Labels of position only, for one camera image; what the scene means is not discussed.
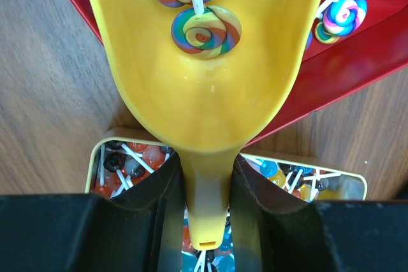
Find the yellow plastic scoop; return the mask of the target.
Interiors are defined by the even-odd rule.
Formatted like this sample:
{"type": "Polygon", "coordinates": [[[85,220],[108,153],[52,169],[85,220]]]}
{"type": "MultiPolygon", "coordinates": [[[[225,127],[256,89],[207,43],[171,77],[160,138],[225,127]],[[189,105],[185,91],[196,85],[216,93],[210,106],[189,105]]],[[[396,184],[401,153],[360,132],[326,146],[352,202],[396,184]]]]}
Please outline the yellow plastic scoop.
{"type": "Polygon", "coordinates": [[[321,0],[89,1],[122,99],[180,157],[193,247],[219,247],[235,157],[287,99],[321,0]],[[210,5],[235,14],[242,36],[230,52],[203,59],[174,44],[171,25],[210,5]]]}

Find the red tin swirl lollipops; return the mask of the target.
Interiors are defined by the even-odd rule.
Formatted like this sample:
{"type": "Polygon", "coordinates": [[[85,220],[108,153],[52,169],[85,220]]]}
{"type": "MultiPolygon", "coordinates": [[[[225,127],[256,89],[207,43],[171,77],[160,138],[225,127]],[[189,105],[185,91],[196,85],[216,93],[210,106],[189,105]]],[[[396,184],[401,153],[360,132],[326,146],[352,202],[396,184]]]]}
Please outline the red tin swirl lollipops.
{"type": "MultiPolygon", "coordinates": [[[[71,0],[103,43],[89,0],[71,0]]],[[[321,0],[284,104],[248,143],[407,64],[407,0],[321,0]]]]}

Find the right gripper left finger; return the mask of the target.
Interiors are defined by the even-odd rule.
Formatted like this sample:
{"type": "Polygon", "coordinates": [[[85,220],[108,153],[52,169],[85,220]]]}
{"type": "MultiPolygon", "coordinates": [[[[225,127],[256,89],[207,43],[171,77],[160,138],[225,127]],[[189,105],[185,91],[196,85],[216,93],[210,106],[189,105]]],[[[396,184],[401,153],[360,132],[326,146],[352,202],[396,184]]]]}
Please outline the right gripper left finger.
{"type": "Polygon", "coordinates": [[[107,200],[97,194],[1,197],[2,271],[179,271],[180,158],[107,200]]]}

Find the gold tin of lollipops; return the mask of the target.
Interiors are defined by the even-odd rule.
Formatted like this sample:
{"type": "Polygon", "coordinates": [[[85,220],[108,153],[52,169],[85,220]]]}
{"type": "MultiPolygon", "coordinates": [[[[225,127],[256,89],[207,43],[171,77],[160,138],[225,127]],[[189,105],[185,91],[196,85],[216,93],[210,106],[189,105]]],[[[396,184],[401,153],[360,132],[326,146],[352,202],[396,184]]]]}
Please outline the gold tin of lollipops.
{"type": "MultiPolygon", "coordinates": [[[[113,199],[162,168],[172,153],[172,148],[146,132],[115,128],[92,149],[85,190],[113,199]]],[[[248,148],[241,154],[254,171],[302,201],[366,198],[367,181],[361,175],[324,166],[308,157],[248,148]]],[[[225,225],[220,247],[201,254],[191,244],[187,216],[185,212],[182,237],[178,240],[181,245],[180,270],[236,271],[237,249],[231,225],[225,225]]]]}

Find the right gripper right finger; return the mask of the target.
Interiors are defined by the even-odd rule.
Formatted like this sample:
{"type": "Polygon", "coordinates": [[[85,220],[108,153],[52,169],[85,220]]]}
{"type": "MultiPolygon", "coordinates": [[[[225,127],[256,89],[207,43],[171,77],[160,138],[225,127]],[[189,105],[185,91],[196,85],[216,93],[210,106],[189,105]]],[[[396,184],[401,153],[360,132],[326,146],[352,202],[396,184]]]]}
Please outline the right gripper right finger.
{"type": "Polygon", "coordinates": [[[307,203],[233,165],[230,193],[237,271],[406,271],[407,202],[307,203]]]}

